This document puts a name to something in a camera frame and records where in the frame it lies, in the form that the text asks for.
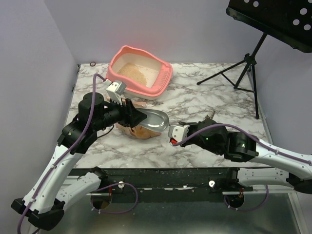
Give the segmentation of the peach cat litter bag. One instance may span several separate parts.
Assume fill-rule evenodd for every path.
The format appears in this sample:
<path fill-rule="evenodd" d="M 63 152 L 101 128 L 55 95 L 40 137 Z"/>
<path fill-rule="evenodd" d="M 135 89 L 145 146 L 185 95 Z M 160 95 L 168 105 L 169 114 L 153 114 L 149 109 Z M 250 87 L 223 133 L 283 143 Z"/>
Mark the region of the peach cat litter bag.
<path fill-rule="evenodd" d="M 143 102 L 143 101 L 134 102 L 133 105 L 136 108 L 146 108 L 147 107 L 146 102 Z M 149 139 L 149 138 L 153 138 L 153 137 L 157 137 L 157 136 L 161 135 L 161 133 L 148 130 L 147 128 L 145 128 L 141 125 L 137 125 L 134 128 L 130 128 L 130 127 L 121 126 L 120 124 L 116 123 L 114 125 L 114 127 L 117 127 L 123 134 L 126 134 L 126 135 L 131 136 L 131 137 L 135 137 L 138 139 Z"/>

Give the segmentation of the metal litter scoop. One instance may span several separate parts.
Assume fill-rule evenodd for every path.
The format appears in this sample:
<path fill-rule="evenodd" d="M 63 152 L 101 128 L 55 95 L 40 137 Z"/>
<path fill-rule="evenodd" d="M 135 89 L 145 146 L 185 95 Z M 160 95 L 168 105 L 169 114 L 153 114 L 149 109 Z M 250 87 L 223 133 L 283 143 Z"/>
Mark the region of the metal litter scoop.
<path fill-rule="evenodd" d="M 138 110 L 147 115 L 140 125 L 150 131 L 161 133 L 170 124 L 169 116 L 163 111 L 144 108 Z"/>

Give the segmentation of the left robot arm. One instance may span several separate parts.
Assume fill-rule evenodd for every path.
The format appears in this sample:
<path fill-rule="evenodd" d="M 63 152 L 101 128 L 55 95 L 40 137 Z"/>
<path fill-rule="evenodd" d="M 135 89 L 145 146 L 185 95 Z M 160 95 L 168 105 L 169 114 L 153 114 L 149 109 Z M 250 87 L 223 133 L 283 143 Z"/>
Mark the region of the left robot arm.
<path fill-rule="evenodd" d="M 106 102 L 100 93 L 87 93 L 78 104 L 78 114 L 62 129 L 49 164 L 35 186 L 11 207 L 35 227 L 50 231 L 65 211 L 90 192 L 104 192 L 108 187 L 107 173 L 92 168 L 76 183 L 61 189 L 76 163 L 97 140 L 98 131 L 119 123 L 125 127 L 139 125 L 147 115 L 135 108 L 130 99 L 117 104 Z"/>

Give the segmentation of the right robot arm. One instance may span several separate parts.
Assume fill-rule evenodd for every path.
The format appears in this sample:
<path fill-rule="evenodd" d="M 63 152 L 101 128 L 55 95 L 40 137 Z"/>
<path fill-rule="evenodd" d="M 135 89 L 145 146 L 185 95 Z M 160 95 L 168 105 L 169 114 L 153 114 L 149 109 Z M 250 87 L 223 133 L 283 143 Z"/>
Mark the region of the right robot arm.
<path fill-rule="evenodd" d="M 200 122 L 182 122 L 182 147 L 196 145 L 233 162 L 264 164 L 264 169 L 240 169 L 225 177 L 224 185 L 230 191 L 242 186 L 283 185 L 295 191 L 312 192 L 312 156 L 274 146 L 246 131 L 211 119 Z"/>

